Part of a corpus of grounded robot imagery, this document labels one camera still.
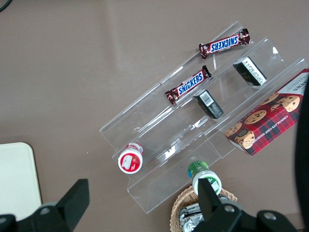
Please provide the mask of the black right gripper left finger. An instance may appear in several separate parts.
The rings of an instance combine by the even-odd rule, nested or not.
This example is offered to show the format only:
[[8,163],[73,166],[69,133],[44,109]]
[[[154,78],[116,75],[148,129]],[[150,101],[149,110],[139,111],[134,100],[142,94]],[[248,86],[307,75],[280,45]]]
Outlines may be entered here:
[[18,232],[72,232],[90,203],[88,179],[79,179],[57,202],[16,223]]

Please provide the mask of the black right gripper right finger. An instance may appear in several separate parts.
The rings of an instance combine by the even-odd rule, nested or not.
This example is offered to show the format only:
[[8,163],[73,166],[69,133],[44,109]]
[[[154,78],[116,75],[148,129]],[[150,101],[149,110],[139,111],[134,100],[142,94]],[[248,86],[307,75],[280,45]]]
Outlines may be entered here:
[[207,179],[198,180],[198,204],[204,220],[195,232],[256,232],[256,218],[231,203],[222,203]]

